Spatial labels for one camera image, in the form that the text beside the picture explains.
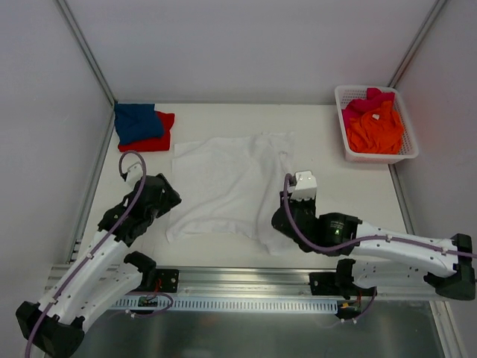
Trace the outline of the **white t shirt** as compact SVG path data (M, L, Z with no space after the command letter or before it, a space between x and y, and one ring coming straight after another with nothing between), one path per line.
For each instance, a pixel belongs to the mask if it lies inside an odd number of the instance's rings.
M290 251L293 242L271 219L293 157L292 132L176 144L172 186L182 201L170 212L168 241L231 233L259 241L270 254Z

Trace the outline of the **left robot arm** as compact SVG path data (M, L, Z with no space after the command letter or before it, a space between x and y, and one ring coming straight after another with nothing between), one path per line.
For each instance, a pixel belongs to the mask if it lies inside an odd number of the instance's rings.
M164 175L139 179L120 203L107 210L86 252L36 303L24 301L16 319L27 346L50 357L71 357L86 332L118 299L134 290L156 292L156 262L131 245L180 204Z

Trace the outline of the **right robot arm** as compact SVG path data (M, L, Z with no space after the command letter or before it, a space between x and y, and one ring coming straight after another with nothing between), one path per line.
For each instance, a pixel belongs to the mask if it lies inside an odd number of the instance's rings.
M396 233L343 213L316 216L312 198L296 201L281 191L279 200L273 229L306 253L339 257L333 284L342 295L415 277L441 297L476 298L476 254L466 234L436 239Z

